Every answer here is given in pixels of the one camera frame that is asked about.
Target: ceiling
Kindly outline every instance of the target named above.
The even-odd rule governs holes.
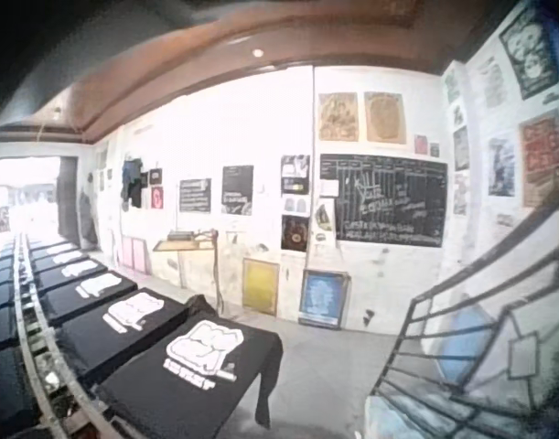
[[[152,18],[174,23],[163,26],[158,19],[142,18],[146,10],[132,14],[131,23],[114,13],[125,27],[119,35],[128,35],[126,29],[130,34],[118,44],[111,43],[111,32],[91,37],[77,28],[80,39],[73,34],[64,38],[3,100],[0,141],[94,144],[181,94],[298,64],[378,65],[440,74],[452,59],[468,60],[515,3],[234,2],[175,15],[167,8],[170,2],[149,2],[161,7]],[[78,52],[64,49],[70,47]],[[253,55],[255,49],[263,50],[260,58]],[[86,54],[94,62],[84,63]]]

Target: open doorway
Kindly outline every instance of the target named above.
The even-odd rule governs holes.
[[[0,159],[0,208],[8,208],[12,232],[59,232],[71,241],[80,242],[77,160],[75,157]]]

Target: long printing table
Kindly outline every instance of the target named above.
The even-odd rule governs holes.
[[[62,438],[86,423],[102,438],[121,437],[114,423],[140,437],[215,437],[258,375],[255,420],[270,427],[279,336],[139,290],[66,244],[22,237],[5,247],[13,275],[0,284],[0,437],[38,422]],[[27,328],[28,316],[39,330]],[[45,347],[35,348],[41,339]],[[45,355],[55,375],[41,369]],[[80,418],[58,412],[53,376]]]

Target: blue framed picture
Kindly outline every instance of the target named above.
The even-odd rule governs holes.
[[[299,323],[340,329],[348,285],[347,273],[305,270]]]

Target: concrete floor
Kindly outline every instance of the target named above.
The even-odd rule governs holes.
[[[152,276],[115,268],[102,253],[93,252],[91,257],[134,279],[139,286],[178,301],[195,294]],[[362,432],[365,399],[395,337],[305,327],[238,306],[227,304],[227,308],[224,317],[277,333],[285,353],[270,398],[271,430],[254,421],[257,380],[222,428],[220,439],[343,439]]]

